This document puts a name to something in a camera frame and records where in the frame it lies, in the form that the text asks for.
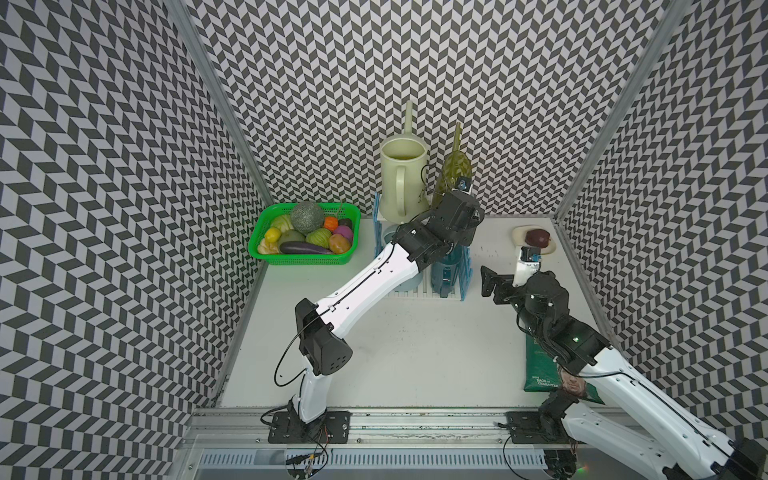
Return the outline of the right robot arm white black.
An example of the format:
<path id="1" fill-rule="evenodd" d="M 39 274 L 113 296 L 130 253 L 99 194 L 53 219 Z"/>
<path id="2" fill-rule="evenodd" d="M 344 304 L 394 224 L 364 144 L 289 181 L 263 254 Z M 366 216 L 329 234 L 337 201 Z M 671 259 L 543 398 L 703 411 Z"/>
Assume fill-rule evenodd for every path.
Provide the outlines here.
<path id="1" fill-rule="evenodd" d="M 731 439 L 656 387 L 598 330 L 571 316 L 569 293 L 554 273 L 505 275 L 483 267 L 481 281 L 483 296 L 511 306 L 518 328 L 554 363 L 593 385 L 644 430 L 609 420 L 562 389 L 539 407 L 543 434 L 597 448 L 647 479 L 766 478 L 763 445 Z"/>

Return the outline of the light blue watering can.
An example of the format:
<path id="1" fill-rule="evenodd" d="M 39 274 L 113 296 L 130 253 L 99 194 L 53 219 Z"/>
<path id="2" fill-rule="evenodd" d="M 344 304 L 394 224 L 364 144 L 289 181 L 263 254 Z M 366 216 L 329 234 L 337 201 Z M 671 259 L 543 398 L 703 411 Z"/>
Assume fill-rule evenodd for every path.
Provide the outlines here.
<path id="1" fill-rule="evenodd" d="M 394 237 L 396 231 L 397 231 L 397 225 L 392 224 L 387 226 L 382 233 L 382 243 L 383 244 L 389 243 Z M 421 285 L 422 280 L 423 280 L 423 273 L 418 272 L 414 277 L 397 285 L 393 289 L 393 292 L 407 293 L 407 292 L 416 291 L 418 287 Z"/>

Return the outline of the green netted melon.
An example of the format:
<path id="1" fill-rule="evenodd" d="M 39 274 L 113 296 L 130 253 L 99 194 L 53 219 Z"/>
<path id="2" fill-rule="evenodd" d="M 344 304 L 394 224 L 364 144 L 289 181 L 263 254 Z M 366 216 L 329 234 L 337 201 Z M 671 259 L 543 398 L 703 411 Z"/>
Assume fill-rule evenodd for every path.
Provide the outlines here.
<path id="1" fill-rule="evenodd" d="M 325 212 L 315 202 L 302 201 L 293 207 L 290 219 L 296 231 L 307 235 L 323 227 Z"/>

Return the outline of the olive green watering can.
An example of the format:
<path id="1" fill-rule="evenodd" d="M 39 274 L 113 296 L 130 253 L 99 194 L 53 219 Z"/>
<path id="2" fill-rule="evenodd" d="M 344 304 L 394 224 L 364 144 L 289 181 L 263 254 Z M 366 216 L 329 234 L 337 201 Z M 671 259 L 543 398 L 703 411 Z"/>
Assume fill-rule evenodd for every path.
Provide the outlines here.
<path id="1" fill-rule="evenodd" d="M 454 129 L 451 152 L 443 161 L 442 170 L 436 182 L 431 202 L 432 208 L 437 208 L 443 197 L 450 192 L 460 177 L 472 178 L 472 164 L 468 155 L 461 150 L 462 124 L 457 122 Z"/>

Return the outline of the cream small plate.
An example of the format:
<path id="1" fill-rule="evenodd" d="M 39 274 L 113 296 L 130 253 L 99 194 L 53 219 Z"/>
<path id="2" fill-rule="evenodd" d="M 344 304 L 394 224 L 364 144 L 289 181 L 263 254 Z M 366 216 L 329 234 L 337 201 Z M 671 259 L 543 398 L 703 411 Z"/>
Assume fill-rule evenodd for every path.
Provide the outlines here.
<path id="1" fill-rule="evenodd" d="M 545 229 L 544 227 L 537 226 L 537 225 L 523 225 L 523 226 L 516 227 L 516 228 L 514 228 L 512 230 L 511 239 L 512 239 L 512 243 L 513 243 L 513 255 L 515 257 L 517 257 L 516 251 L 517 251 L 518 247 L 529 246 L 529 245 L 526 244 L 526 242 L 524 240 L 525 233 L 528 230 L 536 229 L 536 228 Z M 551 243 L 550 243 L 549 247 L 546 248 L 546 249 L 541 249 L 540 248 L 541 249 L 541 256 L 551 255 L 551 254 L 553 254 L 557 250 L 556 237 L 549 230 L 547 230 L 547 231 L 551 235 Z"/>

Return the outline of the cream watering can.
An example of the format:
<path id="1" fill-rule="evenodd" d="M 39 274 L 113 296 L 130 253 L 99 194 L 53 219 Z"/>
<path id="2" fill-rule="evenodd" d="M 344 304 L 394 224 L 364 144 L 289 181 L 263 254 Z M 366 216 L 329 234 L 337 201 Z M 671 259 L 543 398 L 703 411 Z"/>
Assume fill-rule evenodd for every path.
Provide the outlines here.
<path id="1" fill-rule="evenodd" d="M 423 170 L 429 158 L 427 143 L 413 131 L 413 103 L 405 104 L 403 130 L 380 145 L 382 191 L 379 212 L 401 224 L 429 209 Z"/>

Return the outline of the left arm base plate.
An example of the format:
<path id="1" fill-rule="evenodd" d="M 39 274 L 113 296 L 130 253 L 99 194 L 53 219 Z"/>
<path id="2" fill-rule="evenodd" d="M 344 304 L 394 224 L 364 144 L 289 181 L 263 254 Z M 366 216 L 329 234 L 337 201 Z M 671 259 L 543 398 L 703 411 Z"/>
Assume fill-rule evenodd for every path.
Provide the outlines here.
<path id="1" fill-rule="evenodd" d="M 305 423 L 294 411 L 276 412 L 269 421 L 270 444 L 346 444 L 349 438 L 351 413 L 326 411 L 317 419 Z"/>

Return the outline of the yellow lemon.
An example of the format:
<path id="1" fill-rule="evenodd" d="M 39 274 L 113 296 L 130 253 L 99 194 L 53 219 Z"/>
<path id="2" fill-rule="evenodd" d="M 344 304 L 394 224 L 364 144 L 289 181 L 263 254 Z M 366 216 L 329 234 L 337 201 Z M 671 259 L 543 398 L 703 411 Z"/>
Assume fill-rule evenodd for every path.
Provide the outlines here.
<path id="1" fill-rule="evenodd" d="M 264 240 L 270 244 L 276 244 L 282 236 L 282 231 L 278 227 L 270 227 L 264 235 Z"/>

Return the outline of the aluminium front rail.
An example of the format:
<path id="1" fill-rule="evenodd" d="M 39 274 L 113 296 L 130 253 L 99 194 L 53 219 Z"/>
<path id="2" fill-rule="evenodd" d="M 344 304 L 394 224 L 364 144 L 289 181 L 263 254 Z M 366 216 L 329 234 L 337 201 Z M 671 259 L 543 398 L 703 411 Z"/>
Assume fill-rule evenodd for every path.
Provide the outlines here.
<path id="1" fill-rule="evenodd" d="M 566 449 L 564 443 L 514 443 L 508 439 L 501 408 L 353 408 L 346 409 L 346 448 L 514 448 Z M 262 408 L 201 409 L 193 414 L 179 449 L 279 448 L 270 439 Z"/>

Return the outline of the green plastic basket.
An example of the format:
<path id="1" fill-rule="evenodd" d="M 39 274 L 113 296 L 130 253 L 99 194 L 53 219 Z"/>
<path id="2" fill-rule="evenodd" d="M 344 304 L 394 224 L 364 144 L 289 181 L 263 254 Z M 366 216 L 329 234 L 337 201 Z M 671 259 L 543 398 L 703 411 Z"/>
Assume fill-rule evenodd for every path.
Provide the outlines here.
<path id="1" fill-rule="evenodd" d="M 258 252 L 258 245 L 267 232 L 274 218 L 281 214 L 289 214 L 296 203 L 278 203 L 266 207 L 259 215 L 258 221 L 248 241 L 247 250 L 251 257 L 263 260 L 272 265 L 344 265 L 347 264 L 358 247 L 360 233 L 361 211 L 350 203 L 319 203 L 326 214 L 340 213 L 342 218 L 349 218 L 353 223 L 353 241 L 350 249 L 343 254 L 268 254 Z"/>

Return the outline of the blue white slatted shelf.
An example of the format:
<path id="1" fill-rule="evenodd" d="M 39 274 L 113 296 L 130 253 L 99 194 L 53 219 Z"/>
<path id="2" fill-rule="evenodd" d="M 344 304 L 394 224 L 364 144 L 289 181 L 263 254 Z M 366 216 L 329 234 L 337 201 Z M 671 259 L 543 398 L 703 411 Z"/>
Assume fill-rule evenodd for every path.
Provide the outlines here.
<path id="1" fill-rule="evenodd" d="M 372 225 L 373 225 L 374 236 L 375 236 L 375 247 L 374 247 L 374 254 L 373 254 L 374 257 L 378 256 L 382 252 L 385 246 L 385 244 L 382 243 L 382 233 L 384 229 L 387 226 L 394 224 L 392 222 L 386 221 L 384 217 L 379 213 L 380 200 L 381 200 L 381 194 L 376 193 L 373 200 L 373 213 L 372 213 Z M 447 298 L 440 298 L 436 293 L 433 292 L 431 283 L 430 283 L 431 266 L 422 272 L 423 280 L 421 285 L 418 287 L 416 291 L 407 292 L 407 293 L 397 293 L 397 292 L 393 292 L 392 290 L 388 294 L 388 296 L 392 298 L 408 298 L 408 299 L 418 299 L 418 300 L 448 299 L 448 300 L 464 301 L 469 291 L 469 285 L 472 279 L 473 270 L 472 270 L 472 260 L 470 256 L 470 248 L 463 247 L 463 246 L 461 247 L 463 249 L 463 261 L 459 268 L 458 281 L 454 287 L 454 291 Z"/>

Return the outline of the purple eggplant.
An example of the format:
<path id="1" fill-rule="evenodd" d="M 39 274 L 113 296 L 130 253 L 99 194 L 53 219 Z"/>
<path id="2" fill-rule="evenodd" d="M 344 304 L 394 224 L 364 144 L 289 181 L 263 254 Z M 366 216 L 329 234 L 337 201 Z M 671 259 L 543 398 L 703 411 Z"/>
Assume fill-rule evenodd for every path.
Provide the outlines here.
<path id="1" fill-rule="evenodd" d="M 333 252 L 327 248 L 300 241 L 283 242 L 279 246 L 279 251 L 285 255 L 332 255 Z"/>

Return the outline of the dark red onion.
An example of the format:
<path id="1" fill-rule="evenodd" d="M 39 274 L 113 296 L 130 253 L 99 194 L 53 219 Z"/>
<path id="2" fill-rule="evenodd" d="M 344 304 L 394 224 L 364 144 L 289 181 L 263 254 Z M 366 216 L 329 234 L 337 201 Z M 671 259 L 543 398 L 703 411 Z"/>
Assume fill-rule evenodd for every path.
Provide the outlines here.
<path id="1" fill-rule="evenodd" d="M 541 228 L 531 229 L 525 233 L 524 240 L 527 245 L 546 249 L 551 243 L 550 233 Z"/>

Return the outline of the dark teal watering can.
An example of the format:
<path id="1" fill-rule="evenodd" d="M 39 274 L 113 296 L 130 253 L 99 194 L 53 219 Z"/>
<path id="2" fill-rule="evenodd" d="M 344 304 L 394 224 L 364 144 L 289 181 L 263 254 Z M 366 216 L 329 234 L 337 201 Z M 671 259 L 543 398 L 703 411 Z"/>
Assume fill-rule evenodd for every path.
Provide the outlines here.
<path id="1" fill-rule="evenodd" d="M 431 287 L 433 292 L 440 298 L 447 298 L 454 291 L 462 261 L 463 249 L 457 246 L 448 255 L 431 266 Z"/>

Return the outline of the magenta round vegetable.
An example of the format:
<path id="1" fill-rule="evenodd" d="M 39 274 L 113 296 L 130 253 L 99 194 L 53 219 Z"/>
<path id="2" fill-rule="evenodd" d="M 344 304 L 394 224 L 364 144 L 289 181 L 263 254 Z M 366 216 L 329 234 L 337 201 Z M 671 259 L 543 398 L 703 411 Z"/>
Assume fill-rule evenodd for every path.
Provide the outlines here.
<path id="1" fill-rule="evenodd" d="M 340 235 L 344 237 L 349 243 L 352 243 L 354 240 L 354 232 L 353 230 L 347 226 L 347 225 L 339 225 L 334 231 L 334 235 Z"/>

